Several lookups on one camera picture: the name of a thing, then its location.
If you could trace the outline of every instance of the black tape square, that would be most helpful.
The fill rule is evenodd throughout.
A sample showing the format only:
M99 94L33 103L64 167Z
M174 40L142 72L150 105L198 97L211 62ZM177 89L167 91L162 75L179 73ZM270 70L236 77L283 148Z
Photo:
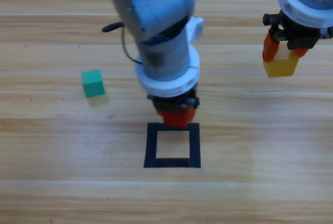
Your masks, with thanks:
M158 131L189 131L189 158L156 158ZM149 122L144 167L201 168L199 124L189 123L186 129L179 129L163 123Z

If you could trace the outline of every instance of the green block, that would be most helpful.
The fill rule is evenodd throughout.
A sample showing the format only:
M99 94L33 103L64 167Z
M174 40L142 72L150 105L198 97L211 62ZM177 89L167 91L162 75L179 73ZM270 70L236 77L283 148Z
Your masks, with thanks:
M93 97L105 94L102 74L99 69L83 71L82 84L86 97Z

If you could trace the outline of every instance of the wooden table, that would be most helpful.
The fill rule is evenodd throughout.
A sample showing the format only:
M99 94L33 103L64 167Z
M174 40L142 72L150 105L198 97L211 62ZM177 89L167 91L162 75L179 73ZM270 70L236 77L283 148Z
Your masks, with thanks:
M197 0L202 168L145 169L161 118L120 30L101 33L119 20L111 0L0 0L0 223L333 223L332 41L269 79L262 16L278 11ZM88 101L91 69L107 96ZM186 155L188 134L159 136L158 157Z

